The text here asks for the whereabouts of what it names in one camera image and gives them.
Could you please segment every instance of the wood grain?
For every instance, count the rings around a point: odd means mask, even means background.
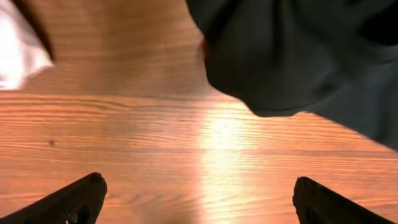
[[[298,176],[398,222],[398,154],[206,82],[183,0],[26,0],[56,68],[0,93],[0,216],[101,172],[98,223],[298,223]]]

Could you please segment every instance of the white cloth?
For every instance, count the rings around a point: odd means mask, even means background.
[[[52,67],[33,28],[10,0],[0,0],[0,90],[17,90]]]

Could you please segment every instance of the wooden surface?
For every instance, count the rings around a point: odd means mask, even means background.
[[[210,88],[183,0],[22,3],[56,68],[0,93],[0,216],[95,171],[98,223],[298,223],[298,176],[398,222],[398,153]]]

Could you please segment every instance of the wooden floor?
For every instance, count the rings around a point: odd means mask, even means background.
[[[56,68],[0,93],[0,216],[100,172],[98,223],[298,223],[299,176],[398,222],[398,153],[212,89],[184,0],[22,3]]]

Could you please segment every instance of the dark garment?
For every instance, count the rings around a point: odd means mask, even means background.
[[[310,111],[398,150],[398,1],[187,3],[216,89],[258,116]]]

